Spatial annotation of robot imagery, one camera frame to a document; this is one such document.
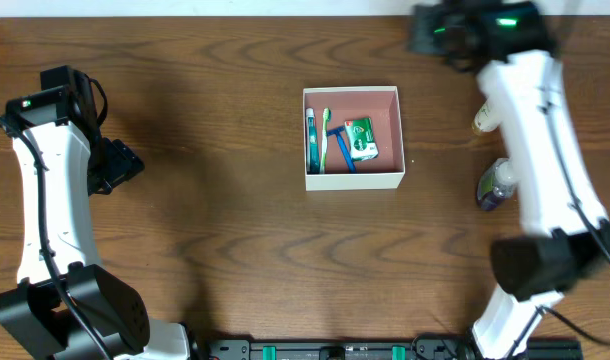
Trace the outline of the white leaf-print lotion tube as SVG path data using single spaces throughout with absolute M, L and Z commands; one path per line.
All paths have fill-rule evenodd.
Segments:
M 490 100 L 487 100 L 476 113 L 471 127 L 476 135 L 494 131 L 501 123 L 499 112 Z

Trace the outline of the green soap bar pack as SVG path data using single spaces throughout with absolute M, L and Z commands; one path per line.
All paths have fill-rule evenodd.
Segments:
M 349 141 L 350 157 L 353 161 L 371 160 L 379 155 L 372 121 L 369 117 L 345 121 L 344 129 Z

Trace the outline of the clear foam pump bottle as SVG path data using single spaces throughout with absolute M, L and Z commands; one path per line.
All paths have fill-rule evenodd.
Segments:
M 518 178 L 509 158 L 497 159 L 481 176 L 476 192 L 478 206 L 484 211 L 496 209 L 513 196 Z

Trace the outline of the green white toothbrush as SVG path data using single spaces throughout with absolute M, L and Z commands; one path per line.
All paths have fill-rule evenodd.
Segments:
M 328 149 L 328 124 L 331 120 L 331 110 L 325 108 L 322 114 L 323 123 L 321 130 L 321 158 L 319 172 L 324 174 L 326 172 L 326 158 Z

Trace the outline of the blue disposable razor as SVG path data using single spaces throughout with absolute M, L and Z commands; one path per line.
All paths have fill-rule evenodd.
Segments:
M 356 173 L 357 170 L 356 170 L 356 167 L 354 165 L 354 161 L 351 158 L 351 154 L 350 154 L 350 152 L 348 150 L 348 147 L 347 147 L 347 145 L 345 143 L 345 140 L 343 138 L 343 132 L 344 131 L 345 131 L 345 128 L 343 126 L 339 126 L 339 127 L 333 128 L 331 130 L 328 130 L 327 131 L 327 136 L 328 137 L 330 137 L 330 136 L 335 136 L 336 137 L 339 149 L 341 151 L 341 154 L 343 156 L 345 164 L 348 167 L 349 172 L 350 173 Z

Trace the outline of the red teal toothpaste tube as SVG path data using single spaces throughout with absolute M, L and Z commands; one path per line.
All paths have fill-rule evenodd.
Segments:
M 310 174 L 318 174 L 320 171 L 318 138 L 316 129 L 316 118 L 313 108 L 305 110 L 307 121 L 307 165 Z

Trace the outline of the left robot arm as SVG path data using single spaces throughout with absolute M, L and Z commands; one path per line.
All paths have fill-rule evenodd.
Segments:
M 24 245 L 1 326 L 34 359 L 188 359 L 179 323 L 151 318 L 102 266 L 89 206 L 95 107 L 70 85 L 8 102 L 0 118 L 22 176 Z

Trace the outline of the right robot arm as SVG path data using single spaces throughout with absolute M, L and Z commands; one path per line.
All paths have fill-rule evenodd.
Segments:
M 476 77 L 477 128 L 502 135 L 499 164 L 518 189 L 522 228 L 491 245 L 496 286 L 482 316 L 437 344 L 449 359 L 578 359 L 577 341 L 532 339 L 567 292 L 610 265 L 610 219 L 568 110 L 561 36 L 531 1 L 441 1 L 412 14 L 413 52 Z

